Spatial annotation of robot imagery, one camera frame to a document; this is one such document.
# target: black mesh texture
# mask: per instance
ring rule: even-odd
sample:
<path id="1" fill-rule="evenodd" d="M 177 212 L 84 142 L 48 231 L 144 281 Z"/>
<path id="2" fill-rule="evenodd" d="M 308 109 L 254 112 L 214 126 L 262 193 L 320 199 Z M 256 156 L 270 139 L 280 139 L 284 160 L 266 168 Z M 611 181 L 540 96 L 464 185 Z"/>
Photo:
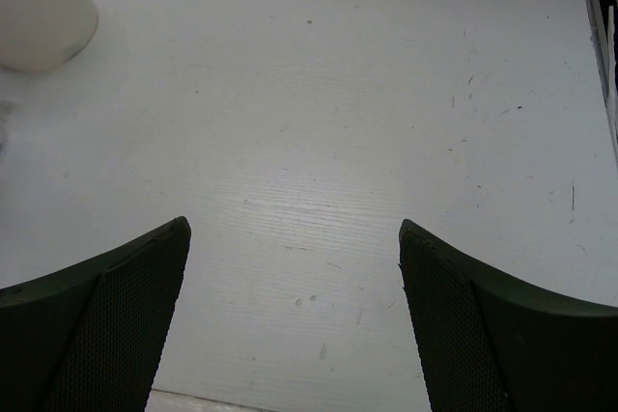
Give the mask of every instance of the black mesh texture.
<path id="1" fill-rule="evenodd" d="M 143 411 L 183 281 L 185 231 L 101 275 L 42 412 Z"/>
<path id="2" fill-rule="evenodd" d="M 471 283 L 413 233 L 401 265 L 425 383 L 435 412 L 509 411 Z"/>

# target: white tabletop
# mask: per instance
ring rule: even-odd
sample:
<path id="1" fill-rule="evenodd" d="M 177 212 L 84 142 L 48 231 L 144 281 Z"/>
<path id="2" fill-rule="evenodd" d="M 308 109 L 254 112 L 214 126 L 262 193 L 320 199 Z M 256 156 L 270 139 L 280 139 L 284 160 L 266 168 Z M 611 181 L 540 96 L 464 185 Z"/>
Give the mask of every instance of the white tabletop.
<path id="1" fill-rule="evenodd" d="M 618 302 L 618 194 L 584 0 L 95 0 L 90 45 L 0 74 L 0 287 L 186 215 L 159 389 L 426 411 L 410 218 Z"/>

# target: white wood grain surface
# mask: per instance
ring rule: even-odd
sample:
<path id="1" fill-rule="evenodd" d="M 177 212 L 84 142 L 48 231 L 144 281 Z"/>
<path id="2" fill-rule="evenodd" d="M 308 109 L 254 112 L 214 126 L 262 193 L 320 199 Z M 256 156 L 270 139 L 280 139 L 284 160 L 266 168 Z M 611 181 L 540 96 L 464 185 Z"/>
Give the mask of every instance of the white wood grain surface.
<path id="1" fill-rule="evenodd" d="M 158 389 L 429 410 L 396 265 L 406 217 L 534 284 L 618 301 L 584 0 L 95 1 L 83 53 L 0 74 L 17 106 L 0 286 L 186 215 Z"/>

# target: white bottle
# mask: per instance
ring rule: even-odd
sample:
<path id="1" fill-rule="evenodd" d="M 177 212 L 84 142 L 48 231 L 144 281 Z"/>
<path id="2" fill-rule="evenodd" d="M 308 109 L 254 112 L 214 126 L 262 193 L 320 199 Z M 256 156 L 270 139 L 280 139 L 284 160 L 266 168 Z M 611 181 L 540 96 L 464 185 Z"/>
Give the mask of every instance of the white bottle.
<path id="1" fill-rule="evenodd" d="M 0 0 L 0 66 L 55 68 L 88 43 L 97 24 L 92 0 Z"/>

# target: scratch mark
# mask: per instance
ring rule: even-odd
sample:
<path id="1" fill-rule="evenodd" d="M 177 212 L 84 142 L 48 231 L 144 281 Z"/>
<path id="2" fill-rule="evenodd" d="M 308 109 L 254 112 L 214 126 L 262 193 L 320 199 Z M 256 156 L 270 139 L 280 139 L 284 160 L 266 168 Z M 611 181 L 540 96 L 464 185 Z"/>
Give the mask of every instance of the scratch mark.
<path id="1" fill-rule="evenodd" d="M 486 81 L 487 81 L 490 77 L 492 77 L 492 74 L 493 74 L 493 71 L 488 72 L 488 73 L 487 73 L 487 75 L 486 75 L 483 79 L 481 79 L 481 82 L 479 82 L 479 85 L 477 86 L 477 90 L 479 90 L 479 91 L 480 91 L 480 90 L 482 90 L 482 89 L 483 89 L 483 86 L 485 85 L 485 82 L 486 82 Z"/>
<path id="2" fill-rule="evenodd" d="M 288 246 L 284 245 L 286 250 L 300 250 L 300 251 L 313 251 L 311 248 L 303 248 L 301 246 Z"/>

